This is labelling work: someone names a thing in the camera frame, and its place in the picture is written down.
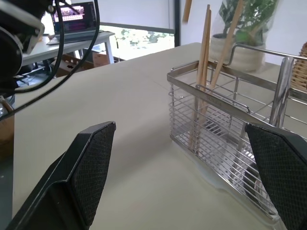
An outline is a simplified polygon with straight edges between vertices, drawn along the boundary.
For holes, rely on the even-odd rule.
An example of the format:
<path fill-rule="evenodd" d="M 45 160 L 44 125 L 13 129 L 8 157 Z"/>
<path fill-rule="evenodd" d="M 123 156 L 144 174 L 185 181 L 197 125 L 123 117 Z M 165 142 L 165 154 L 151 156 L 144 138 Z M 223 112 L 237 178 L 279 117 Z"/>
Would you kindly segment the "woven wicker basket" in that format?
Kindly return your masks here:
<path fill-rule="evenodd" d="M 307 60 L 296 60 L 293 67 L 291 87 L 307 92 Z"/>

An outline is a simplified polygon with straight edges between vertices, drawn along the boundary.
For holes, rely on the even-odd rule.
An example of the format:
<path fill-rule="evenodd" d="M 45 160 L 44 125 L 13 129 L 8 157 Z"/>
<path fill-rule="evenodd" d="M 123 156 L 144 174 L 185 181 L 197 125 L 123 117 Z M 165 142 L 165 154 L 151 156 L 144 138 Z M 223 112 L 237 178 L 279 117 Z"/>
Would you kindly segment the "open laptop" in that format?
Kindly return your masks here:
<path fill-rule="evenodd" d="M 63 23 L 59 23 L 58 13 L 51 18 L 54 27 L 54 38 L 48 46 L 60 43 L 60 29 L 64 29 L 64 43 L 74 43 L 92 40 L 97 31 L 97 20 L 94 3 L 92 1 L 73 3 L 70 6 L 60 5 Z"/>

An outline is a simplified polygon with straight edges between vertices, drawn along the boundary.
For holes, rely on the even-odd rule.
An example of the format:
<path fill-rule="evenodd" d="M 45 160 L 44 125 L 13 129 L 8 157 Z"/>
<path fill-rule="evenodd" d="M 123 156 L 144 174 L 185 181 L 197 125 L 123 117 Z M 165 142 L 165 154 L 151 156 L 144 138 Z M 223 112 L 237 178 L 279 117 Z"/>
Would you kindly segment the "brown wooden box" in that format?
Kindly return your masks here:
<path fill-rule="evenodd" d="M 14 148 L 14 116 L 3 118 L 12 112 L 12 106 L 0 96 L 0 161 L 13 155 Z"/>

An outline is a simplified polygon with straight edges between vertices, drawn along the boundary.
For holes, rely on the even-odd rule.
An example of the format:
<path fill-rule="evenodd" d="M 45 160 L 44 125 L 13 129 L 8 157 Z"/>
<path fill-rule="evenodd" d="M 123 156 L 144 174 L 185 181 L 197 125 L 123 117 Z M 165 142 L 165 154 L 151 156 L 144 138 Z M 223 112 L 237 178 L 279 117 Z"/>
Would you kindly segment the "white desk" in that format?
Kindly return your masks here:
<path fill-rule="evenodd" d="M 101 43 L 105 44 L 106 48 L 106 55 L 108 56 L 110 64 L 114 63 L 114 58 L 112 55 L 112 49 L 111 49 L 111 43 L 110 43 L 110 37 L 115 35 L 112 32 L 101 32 L 98 34 L 98 37 L 95 41 L 94 45 L 98 45 Z M 38 42 L 36 46 L 34 47 L 33 51 L 28 54 L 23 54 L 23 61 L 22 66 L 29 65 L 35 62 L 39 62 L 42 60 L 46 60 L 49 58 L 55 58 L 59 51 L 59 45 L 47 45 L 48 38 L 43 37 L 43 41 Z M 64 44 L 63 48 L 63 54 L 67 54 L 70 52 L 74 52 L 76 50 L 82 50 L 84 48 L 88 48 L 91 41 L 81 41 L 81 42 L 75 42 L 75 43 L 68 43 Z"/>

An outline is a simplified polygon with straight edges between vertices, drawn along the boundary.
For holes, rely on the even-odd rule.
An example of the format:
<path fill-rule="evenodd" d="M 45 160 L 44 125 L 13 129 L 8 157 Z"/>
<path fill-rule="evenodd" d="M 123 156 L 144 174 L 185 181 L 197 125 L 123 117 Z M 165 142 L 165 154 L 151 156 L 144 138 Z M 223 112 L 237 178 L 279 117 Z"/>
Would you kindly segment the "potted green plant in wrap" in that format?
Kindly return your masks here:
<path fill-rule="evenodd" d="M 230 63 L 231 68 L 242 72 L 254 72 L 262 68 L 265 62 L 264 53 L 241 46 L 266 48 L 267 36 L 272 28 L 280 1 L 243 0 L 243 9 L 224 63 Z M 238 2 L 239 0 L 222 0 L 213 22 L 210 39 L 209 59 L 212 61 L 219 61 Z"/>

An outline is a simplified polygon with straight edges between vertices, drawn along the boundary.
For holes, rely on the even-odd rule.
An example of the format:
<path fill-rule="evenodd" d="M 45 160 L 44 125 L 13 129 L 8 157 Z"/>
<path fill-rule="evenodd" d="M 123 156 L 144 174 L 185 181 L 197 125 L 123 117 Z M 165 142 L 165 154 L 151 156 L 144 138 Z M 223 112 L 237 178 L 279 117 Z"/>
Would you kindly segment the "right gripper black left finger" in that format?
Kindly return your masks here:
<path fill-rule="evenodd" d="M 106 183 L 116 123 L 78 133 L 45 171 L 6 230 L 89 230 Z"/>

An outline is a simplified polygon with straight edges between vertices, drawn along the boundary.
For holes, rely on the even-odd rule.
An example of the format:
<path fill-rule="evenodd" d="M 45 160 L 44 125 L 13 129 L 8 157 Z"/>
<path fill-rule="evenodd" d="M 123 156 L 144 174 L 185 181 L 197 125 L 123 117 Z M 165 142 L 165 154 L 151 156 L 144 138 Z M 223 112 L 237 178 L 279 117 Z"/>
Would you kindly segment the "short wooden stick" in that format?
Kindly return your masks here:
<path fill-rule="evenodd" d="M 191 5 L 192 5 L 192 0 L 186 0 L 185 1 L 184 11 L 183 11 L 183 18 L 182 18 L 182 22 L 183 23 L 188 23 L 188 21 L 189 21 Z"/>

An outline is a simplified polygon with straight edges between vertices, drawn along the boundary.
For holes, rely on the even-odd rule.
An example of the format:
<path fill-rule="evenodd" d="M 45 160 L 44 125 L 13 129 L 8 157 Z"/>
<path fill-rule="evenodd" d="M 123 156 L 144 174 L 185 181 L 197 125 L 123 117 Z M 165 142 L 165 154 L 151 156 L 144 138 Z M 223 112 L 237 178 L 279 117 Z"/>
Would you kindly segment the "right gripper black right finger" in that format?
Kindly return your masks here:
<path fill-rule="evenodd" d="M 260 178 L 287 230 L 307 230 L 307 141 L 269 125 L 245 126 Z"/>

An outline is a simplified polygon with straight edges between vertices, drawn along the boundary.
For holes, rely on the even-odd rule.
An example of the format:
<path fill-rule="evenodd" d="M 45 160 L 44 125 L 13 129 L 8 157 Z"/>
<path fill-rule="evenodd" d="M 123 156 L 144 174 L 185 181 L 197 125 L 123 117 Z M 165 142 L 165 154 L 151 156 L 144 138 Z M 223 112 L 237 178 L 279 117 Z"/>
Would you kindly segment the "wooden chopstick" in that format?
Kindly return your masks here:
<path fill-rule="evenodd" d="M 207 46 L 207 34 L 210 24 L 210 18 L 211 18 L 211 7 L 210 4 L 207 5 L 206 10 L 206 16 L 205 16 L 205 22 L 204 22 L 204 28 L 203 28 L 203 35 L 202 35 L 202 43 L 201 43 L 201 52 L 200 52 L 200 59 L 198 63 L 198 69 L 197 69 L 197 78 L 196 78 L 196 86 L 201 85 L 202 81 L 202 73 L 203 73 L 203 67 L 205 63 L 205 57 L 206 57 L 206 46 Z M 197 111 L 198 111 L 198 105 L 199 101 L 197 97 L 194 97 L 194 110 L 193 110 L 193 127 L 191 130 L 191 137 L 190 137 L 190 148 L 192 151 L 196 151 L 197 147 Z"/>
<path fill-rule="evenodd" d="M 230 45 L 232 43 L 233 33 L 235 31 L 235 28 L 237 26 L 239 17 L 241 15 L 241 11 L 243 9 L 243 5 L 244 5 L 244 0 L 238 0 L 238 4 L 237 4 L 237 7 L 236 7 L 234 16 L 233 16 L 233 20 L 232 20 L 232 23 L 230 25 L 229 32 L 228 32 L 228 35 L 226 37 L 225 44 L 224 44 L 223 50 L 221 52 L 219 61 L 218 61 L 217 65 L 216 65 L 216 69 L 215 69 L 215 72 L 214 72 L 214 75 L 213 75 L 213 79 L 211 81 L 211 85 L 210 85 L 210 89 L 211 90 L 216 86 L 218 77 L 220 75 L 221 68 L 222 68 L 222 66 L 224 64 L 224 59 L 227 56 L 229 48 L 230 48 Z"/>
<path fill-rule="evenodd" d="M 210 46 L 210 32 L 211 32 L 211 18 L 212 18 L 212 11 L 210 9 L 210 6 L 208 5 L 209 9 L 208 9 L 208 13 L 206 14 L 206 21 L 207 21 L 207 26 L 206 26 L 206 37 L 205 37 L 205 51 L 204 51 L 204 55 L 203 55 L 203 65 L 202 65 L 202 77 L 201 77 L 201 82 L 199 83 L 199 85 L 204 86 L 200 87 L 200 90 L 202 91 L 206 91 L 205 87 L 207 86 L 207 66 L 208 66 L 208 59 L 209 59 L 209 46 Z M 197 131 L 197 145 L 196 145 L 196 153 L 199 153 L 199 149 L 200 149 L 200 133 L 201 133 L 201 125 L 204 122 L 204 116 L 201 115 L 202 110 L 205 110 L 205 105 L 206 102 L 204 102 L 203 100 L 199 99 L 199 127 L 198 127 L 198 131 Z"/>

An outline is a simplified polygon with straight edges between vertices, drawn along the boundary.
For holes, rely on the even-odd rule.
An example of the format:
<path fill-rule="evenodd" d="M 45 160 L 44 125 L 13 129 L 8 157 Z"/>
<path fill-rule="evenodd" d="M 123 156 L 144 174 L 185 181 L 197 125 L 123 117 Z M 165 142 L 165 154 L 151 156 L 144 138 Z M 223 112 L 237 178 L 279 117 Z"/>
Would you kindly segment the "brown cardboard box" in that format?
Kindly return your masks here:
<path fill-rule="evenodd" d="M 58 68 L 55 76 L 56 77 L 63 77 L 63 76 L 68 75 L 79 64 L 80 61 L 81 60 L 76 58 L 76 57 L 73 57 L 73 56 L 70 56 L 70 55 L 67 55 L 67 54 L 62 55 L 60 65 L 59 65 L 59 68 Z M 76 72 L 81 72 L 81 71 L 85 71 L 85 70 L 93 69 L 93 68 L 94 68 L 93 63 L 85 61 L 76 70 Z"/>
<path fill-rule="evenodd" d="M 101 67 L 110 64 L 109 58 L 105 54 L 93 53 L 93 64 L 94 67 Z"/>

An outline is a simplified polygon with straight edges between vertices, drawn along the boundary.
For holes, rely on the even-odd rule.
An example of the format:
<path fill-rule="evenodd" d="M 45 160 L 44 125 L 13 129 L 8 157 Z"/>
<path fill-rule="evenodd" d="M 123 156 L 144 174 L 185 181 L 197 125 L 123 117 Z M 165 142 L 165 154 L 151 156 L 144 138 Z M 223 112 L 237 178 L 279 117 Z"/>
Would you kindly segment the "metal spoon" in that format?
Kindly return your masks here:
<path fill-rule="evenodd" d="M 285 116 L 287 97 L 289 95 L 291 86 L 291 77 L 293 69 L 294 58 L 284 57 L 280 67 L 276 90 L 274 94 L 269 124 L 282 128 Z"/>

